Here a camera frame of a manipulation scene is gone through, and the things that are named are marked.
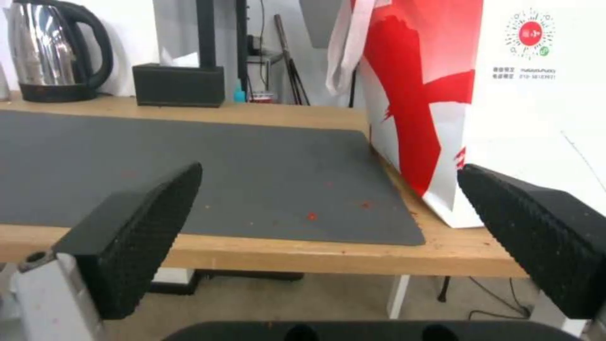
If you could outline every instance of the gray mat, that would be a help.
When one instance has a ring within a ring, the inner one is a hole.
[[[192,161],[183,233],[424,243],[360,132],[0,110],[0,223],[74,226],[113,191]]]

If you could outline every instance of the electric kettle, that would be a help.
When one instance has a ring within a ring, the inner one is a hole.
[[[92,28],[101,48],[101,67],[95,73],[79,22]],[[107,31],[80,5],[14,0],[8,14],[8,41],[26,101],[89,100],[112,72],[112,45]]]

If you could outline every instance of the black kettle base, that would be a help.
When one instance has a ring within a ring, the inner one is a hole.
[[[85,84],[70,86],[41,86],[21,84],[23,99],[29,102],[60,103],[92,100],[97,97],[95,90]]]

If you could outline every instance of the bag handle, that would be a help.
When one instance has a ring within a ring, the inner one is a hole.
[[[370,17],[376,1],[356,0],[353,10],[350,10],[350,0],[341,2],[328,43],[326,88],[333,96],[344,93],[351,83],[353,71],[364,52]],[[339,81],[335,84],[337,73]]]

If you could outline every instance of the red logo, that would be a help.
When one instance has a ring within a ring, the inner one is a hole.
[[[535,46],[541,41],[543,37],[543,28],[536,21],[528,21],[522,27],[518,33],[520,42],[526,46]]]

